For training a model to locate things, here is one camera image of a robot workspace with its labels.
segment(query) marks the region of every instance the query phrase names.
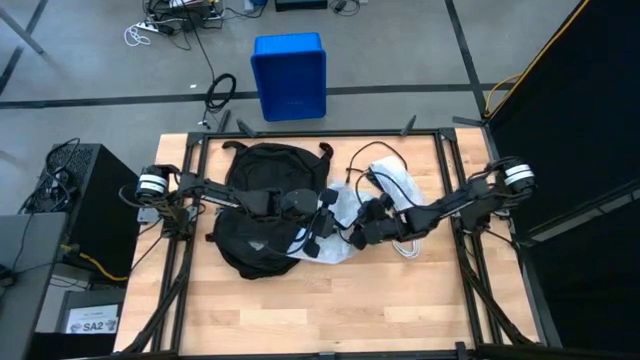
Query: white label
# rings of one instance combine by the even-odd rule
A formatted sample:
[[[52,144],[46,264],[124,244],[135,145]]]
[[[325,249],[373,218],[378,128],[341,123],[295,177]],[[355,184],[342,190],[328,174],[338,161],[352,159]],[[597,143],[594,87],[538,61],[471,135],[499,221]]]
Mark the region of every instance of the white label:
[[[115,334],[118,330],[118,305],[71,309],[67,334]]]
[[[504,183],[508,186],[513,184],[514,182],[518,181],[518,180],[522,180],[522,179],[526,179],[526,178],[530,178],[533,177],[533,173],[531,171],[522,171],[519,172],[513,176],[509,176]]]
[[[511,176],[515,173],[519,173],[520,171],[527,171],[527,170],[530,170],[529,165],[523,164],[523,165],[518,165],[510,169],[507,169],[507,171],[505,171],[505,174],[507,174],[507,176]]]
[[[155,183],[167,186],[167,180],[157,175],[150,175],[150,174],[140,175],[140,181],[151,181],[151,182],[155,182]]]
[[[160,186],[154,183],[150,183],[150,182],[143,182],[142,184],[140,184],[140,189],[149,189],[149,190],[154,190],[157,191],[161,194],[164,193],[164,186]]]

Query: black curtain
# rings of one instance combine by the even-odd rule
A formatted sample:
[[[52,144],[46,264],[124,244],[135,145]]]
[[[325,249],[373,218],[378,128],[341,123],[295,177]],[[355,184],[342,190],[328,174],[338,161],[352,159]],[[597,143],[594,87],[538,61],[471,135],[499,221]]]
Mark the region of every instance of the black curtain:
[[[638,352],[640,201],[530,251],[564,347]]]
[[[489,122],[499,154],[523,157],[539,185],[513,212],[519,233],[638,184],[638,14],[640,1],[591,0]]]

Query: black metal frame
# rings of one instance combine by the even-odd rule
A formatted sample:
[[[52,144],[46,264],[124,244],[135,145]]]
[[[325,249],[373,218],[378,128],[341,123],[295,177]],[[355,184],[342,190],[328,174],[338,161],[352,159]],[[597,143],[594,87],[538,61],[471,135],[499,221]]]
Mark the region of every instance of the black metal frame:
[[[442,129],[414,129],[410,130],[408,136],[433,136],[436,156],[440,165],[440,174],[442,176],[443,186],[447,194],[453,192],[453,186],[449,177],[449,168],[444,150],[444,140],[447,140],[453,156],[453,164],[455,167],[458,182],[463,184],[466,180],[462,159],[460,157],[460,149],[455,136],[455,130],[452,128]],[[303,131],[303,132],[263,132],[257,133],[257,138],[288,138],[288,137],[363,137],[363,136],[400,136],[400,132],[396,129],[391,130],[350,130],[350,131]],[[197,167],[197,175],[204,177],[207,164],[207,149],[209,143],[213,139],[247,139],[248,135],[243,133],[189,133],[187,137],[186,152],[182,169],[190,169],[193,153],[197,146],[200,146],[200,157]],[[482,244],[479,234],[465,234],[462,231],[460,221],[455,217],[451,221],[451,229],[454,234],[456,253],[458,256],[458,265],[463,280],[463,290],[465,302],[469,315],[469,323],[471,335],[474,342],[474,350],[467,350],[462,342],[455,343],[453,350],[431,350],[431,351],[403,351],[403,352],[362,352],[362,353],[307,353],[307,354],[263,354],[263,355],[204,355],[204,356],[179,356],[180,342],[182,337],[182,325],[184,322],[185,304],[188,289],[188,279],[193,258],[194,236],[186,241],[183,268],[186,273],[180,273],[179,292],[175,295],[176,282],[172,285],[173,267],[175,265],[175,256],[177,251],[176,241],[171,241],[167,251],[167,261],[161,286],[161,302],[165,296],[171,295],[172,292],[177,298],[176,315],[171,335],[170,350],[161,351],[162,337],[164,329],[164,317],[166,309],[163,307],[164,313],[156,327],[152,339],[151,353],[131,353],[121,354],[121,359],[468,359],[474,358],[491,358],[491,359],[578,359],[578,358],[594,358],[594,359],[614,359],[622,358],[620,354],[611,353],[595,353],[583,350],[566,350],[559,347],[545,347],[534,345],[533,342],[525,338],[518,329],[509,321],[500,306],[495,302],[491,294],[491,285],[489,282],[489,274],[487,272],[486,263],[483,256]],[[471,262],[467,257],[465,236],[470,236],[473,254],[476,262],[477,273],[473,271]],[[489,328],[494,344],[484,342],[482,328],[480,327],[480,319],[478,316],[478,308],[475,301],[474,292],[479,295],[486,306],[487,317],[489,320]],[[514,345],[502,345],[501,330],[507,335]]]

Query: computer tower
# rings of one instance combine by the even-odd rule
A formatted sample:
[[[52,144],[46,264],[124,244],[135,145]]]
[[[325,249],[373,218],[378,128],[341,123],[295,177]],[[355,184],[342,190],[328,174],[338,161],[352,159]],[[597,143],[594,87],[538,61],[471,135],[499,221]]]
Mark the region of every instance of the computer tower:
[[[135,186],[138,177],[101,144],[66,145],[50,153],[45,167],[52,173],[65,165],[66,187],[71,202],[62,243],[74,246],[96,259],[114,276],[128,276],[138,234],[137,210],[124,204],[118,190]],[[34,199],[27,213],[49,212],[55,205],[47,194],[53,180],[43,169]],[[58,261],[94,272],[93,280],[106,279],[97,267],[77,256],[61,256]]]

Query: backpack strap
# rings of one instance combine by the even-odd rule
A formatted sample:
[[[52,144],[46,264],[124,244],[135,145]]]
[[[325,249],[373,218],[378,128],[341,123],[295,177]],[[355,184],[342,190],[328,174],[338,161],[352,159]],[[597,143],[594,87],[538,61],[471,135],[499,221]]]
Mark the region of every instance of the backpack strap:
[[[333,148],[327,143],[320,143],[320,149],[324,151],[324,155],[320,158],[322,161],[329,161],[333,157]]]
[[[222,144],[222,148],[223,148],[223,149],[228,149],[228,148],[230,148],[230,147],[232,147],[232,148],[236,149],[237,151],[240,151],[240,150],[244,150],[244,149],[246,149],[246,148],[247,148],[247,145],[245,145],[245,144],[243,144],[243,143],[241,143],[241,142],[239,142],[239,141],[235,141],[235,140],[225,141],[225,142]]]

